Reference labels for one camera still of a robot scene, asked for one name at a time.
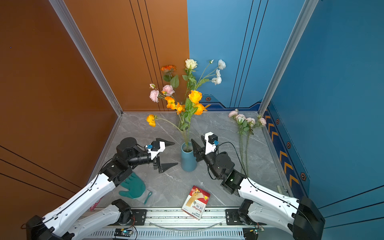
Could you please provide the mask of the teal cylindrical vase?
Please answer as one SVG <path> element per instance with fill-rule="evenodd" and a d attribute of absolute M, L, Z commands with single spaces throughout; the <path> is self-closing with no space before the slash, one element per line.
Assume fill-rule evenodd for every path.
<path fill-rule="evenodd" d="M 186 172 L 192 172 L 197 167 L 196 157 L 193 153 L 192 143 L 183 143 L 181 146 L 181 167 Z"/>

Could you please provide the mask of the orange flower bunch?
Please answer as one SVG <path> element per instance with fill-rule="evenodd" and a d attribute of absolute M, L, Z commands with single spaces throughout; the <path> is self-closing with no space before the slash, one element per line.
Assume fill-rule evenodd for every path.
<path fill-rule="evenodd" d="M 156 121 L 157 120 L 162 120 L 165 122 L 170 123 L 173 127 L 175 127 L 183 136 L 184 142 L 188 144 L 189 140 L 189 122 L 186 119 L 187 112 L 186 112 L 186 107 L 185 105 L 176 102 L 177 108 L 174 110 L 177 113 L 177 120 L 179 120 L 176 124 L 172 123 L 169 120 L 166 120 L 164 118 L 160 118 L 156 115 L 148 115 L 146 121 L 151 127 L 156 127 Z"/>

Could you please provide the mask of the yellow orange ranunculus stem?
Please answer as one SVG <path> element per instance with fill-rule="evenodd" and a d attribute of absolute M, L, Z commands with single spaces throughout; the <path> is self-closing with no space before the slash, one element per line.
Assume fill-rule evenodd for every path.
<path fill-rule="evenodd" d="M 192 151 L 192 147 L 189 144 L 192 117 L 200 116 L 204 111 L 207 111 L 207 107 L 200 103 L 202 98 L 202 93 L 192 90 L 188 94 L 184 104 L 177 104 L 176 110 L 180 118 L 179 127 L 185 141 L 185 147 L 183 148 L 185 152 Z"/>

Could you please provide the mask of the orange poppy flower stem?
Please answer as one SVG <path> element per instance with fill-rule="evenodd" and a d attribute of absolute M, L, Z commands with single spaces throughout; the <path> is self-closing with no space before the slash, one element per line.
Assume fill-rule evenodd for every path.
<path fill-rule="evenodd" d="M 174 98 L 167 96 L 167 97 L 165 97 L 165 101 L 167 102 L 167 108 L 168 109 L 175 110 L 177 108 Z"/>

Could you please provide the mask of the pink peony flower stem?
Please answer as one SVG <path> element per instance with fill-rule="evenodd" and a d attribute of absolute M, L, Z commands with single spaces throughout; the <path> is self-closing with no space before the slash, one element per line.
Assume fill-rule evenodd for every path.
<path fill-rule="evenodd" d="M 150 92 L 150 99 L 155 103 L 158 103 L 159 99 L 165 99 L 167 96 L 173 98 L 173 94 L 175 93 L 175 90 L 171 85 L 165 85 L 161 91 L 155 84 L 150 84 L 150 88 L 152 89 Z"/>

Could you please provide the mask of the orange gerbera flower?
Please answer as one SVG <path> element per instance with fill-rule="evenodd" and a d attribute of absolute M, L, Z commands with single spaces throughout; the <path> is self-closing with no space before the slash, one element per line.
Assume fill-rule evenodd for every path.
<path fill-rule="evenodd" d="M 177 68 L 174 65 L 167 65 L 161 67 L 163 73 L 163 80 L 170 83 L 173 88 L 178 88 L 180 84 L 179 75 L 176 74 Z"/>

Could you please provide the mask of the white ranunculus flower stem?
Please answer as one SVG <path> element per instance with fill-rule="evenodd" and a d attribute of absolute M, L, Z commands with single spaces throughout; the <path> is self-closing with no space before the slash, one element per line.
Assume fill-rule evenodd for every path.
<path fill-rule="evenodd" d="M 213 83 L 215 86 L 220 85 L 222 83 L 222 76 L 221 71 L 224 70 L 227 65 L 223 60 L 218 60 L 218 65 L 215 69 L 213 69 L 211 72 L 207 73 L 207 69 L 214 63 L 214 60 L 210 60 L 207 67 L 204 69 L 203 73 L 201 74 L 199 80 L 197 81 L 197 84 L 194 88 L 194 90 L 197 90 L 205 83 Z"/>

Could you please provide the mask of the cream white rose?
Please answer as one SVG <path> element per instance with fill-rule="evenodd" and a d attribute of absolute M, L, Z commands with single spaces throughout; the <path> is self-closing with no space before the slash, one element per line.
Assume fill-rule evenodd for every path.
<path fill-rule="evenodd" d="M 197 84 L 196 77 L 194 76 L 195 69 L 198 66 L 197 61 L 193 59 L 185 60 L 186 68 L 184 69 L 185 75 L 182 75 L 183 80 L 187 82 L 187 93 L 193 90 Z"/>

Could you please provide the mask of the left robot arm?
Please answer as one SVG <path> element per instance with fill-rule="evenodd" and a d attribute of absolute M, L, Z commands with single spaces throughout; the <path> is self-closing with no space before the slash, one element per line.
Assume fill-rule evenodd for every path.
<path fill-rule="evenodd" d="M 174 143 L 157 138 L 140 147 L 132 137 L 121 140 L 116 154 L 99 174 L 83 189 L 43 217 L 34 216 L 26 223 L 28 240 L 82 240 L 110 224 L 126 224 L 131 220 L 131 207 L 118 199 L 102 211 L 84 219 L 81 216 L 103 196 L 121 185 L 140 165 L 153 164 L 163 173 L 175 163 L 161 164 L 159 153 Z"/>

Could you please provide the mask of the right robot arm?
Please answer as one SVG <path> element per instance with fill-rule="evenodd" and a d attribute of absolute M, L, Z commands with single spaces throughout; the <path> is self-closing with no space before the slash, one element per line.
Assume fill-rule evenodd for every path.
<path fill-rule="evenodd" d="M 200 146 L 192 140 L 193 153 L 198 162 L 205 162 L 227 193 L 244 199 L 238 210 L 242 223 L 263 223 L 285 231 L 295 240 L 322 238 L 326 221 L 311 199 L 288 197 L 251 180 L 235 169 L 226 152 L 217 153 L 216 141 L 214 138 Z"/>

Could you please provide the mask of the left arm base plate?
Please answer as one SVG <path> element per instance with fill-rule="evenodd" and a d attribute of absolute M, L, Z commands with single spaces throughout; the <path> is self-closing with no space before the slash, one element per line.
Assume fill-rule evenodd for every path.
<path fill-rule="evenodd" d="M 147 217 L 146 209 L 125 210 L 121 213 L 115 225 L 144 226 Z"/>

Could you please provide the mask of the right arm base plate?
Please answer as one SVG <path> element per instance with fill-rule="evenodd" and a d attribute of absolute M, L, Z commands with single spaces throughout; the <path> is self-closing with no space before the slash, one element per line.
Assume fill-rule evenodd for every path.
<path fill-rule="evenodd" d="M 256 225 L 255 222 L 253 222 L 249 218 L 243 218 L 239 214 L 238 209 L 226 209 L 226 223 L 228 226 L 254 226 Z"/>

